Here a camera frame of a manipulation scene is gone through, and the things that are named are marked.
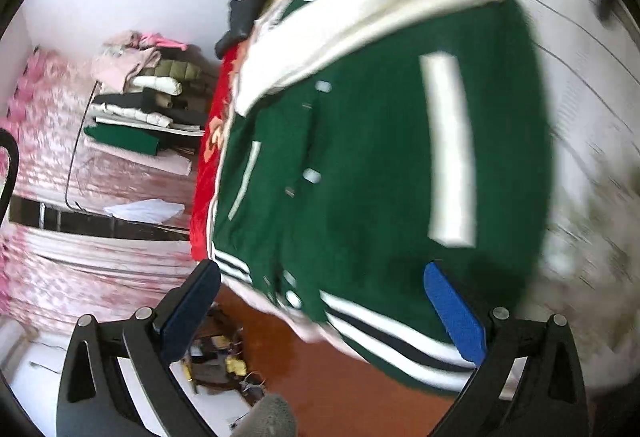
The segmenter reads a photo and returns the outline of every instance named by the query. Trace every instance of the wooden floor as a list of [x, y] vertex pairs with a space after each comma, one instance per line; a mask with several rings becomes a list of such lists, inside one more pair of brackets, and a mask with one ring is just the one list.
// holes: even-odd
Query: wooden floor
[[328, 343], [305, 343], [224, 287], [216, 300], [243, 325], [249, 369], [291, 404], [300, 437], [425, 437], [452, 403], [403, 387]]

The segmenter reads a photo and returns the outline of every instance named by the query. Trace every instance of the dark blue gripper pad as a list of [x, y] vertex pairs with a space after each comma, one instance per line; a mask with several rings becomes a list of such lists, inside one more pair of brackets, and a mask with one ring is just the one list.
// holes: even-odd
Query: dark blue gripper pad
[[486, 356], [484, 327], [435, 262], [424, 268], [424, 292], [460, 355], [479, 367]]

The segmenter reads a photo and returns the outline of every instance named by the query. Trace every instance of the white snap button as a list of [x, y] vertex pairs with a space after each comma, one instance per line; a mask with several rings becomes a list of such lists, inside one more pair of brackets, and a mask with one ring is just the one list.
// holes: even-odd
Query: white snap button
[[331, 92], [331, 83], [322, 80], [316, 82], [316, 91]]
[[300, 300], [298, 295], [293, 291], [287, 291], [286, 297], [287, 297], [287, 301], [295, 309], [300, 309], [302, 307], [302, 300]]
[[307, 168], [303, 173], [302, 176], [308, 180], [309, 182], [312, 182], [313, 184], [318, 184], [320, 182], [321, 179], [321, 175], [319, 172], [316, 172], [316, 170], [314, 170], [313, 168]]
[[284, 275], [284, 279], [289, 282], [291, 287], [295, 287], [296, 286], [296, 279], [293, 278], [293, 275], [291, 273], [289, 273], [289, 271], [285, 271], [283, 273], [283, 275]]

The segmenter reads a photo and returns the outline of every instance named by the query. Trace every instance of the pink floral curtain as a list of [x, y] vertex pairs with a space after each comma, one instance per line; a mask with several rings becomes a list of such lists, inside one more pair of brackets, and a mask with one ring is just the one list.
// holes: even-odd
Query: pink floral curtain
[[71, 333], [155, 307], [196, 266], [189, 242], [120, 240], [5, 223], [0, 235], [0, 312], [39, 329]]
[[[16, 195], [66, 207], [74, 142], [94, 84], [87, 64], [43, 50], [30, 58], [9, 102], [9, 117], [0, 120], [0, 127], [18, 140]], [[72, 207], [103, 213], [105, 206], [159, 198], [185, 205], [184, 213], [165, 225], [189, 226], [196, 168], [189, 176], [162, 172], [98, 152], [85, 146], [83, 138], [81, 134], [69, 181], [67, 199]]]

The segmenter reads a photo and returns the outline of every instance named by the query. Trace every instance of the gray sock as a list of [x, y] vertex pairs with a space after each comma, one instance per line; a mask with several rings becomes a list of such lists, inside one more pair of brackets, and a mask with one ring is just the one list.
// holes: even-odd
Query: gray sock
[[289, 403], [270, 393], [238, 423], [231, 437], [296, 437], [298, 425]]

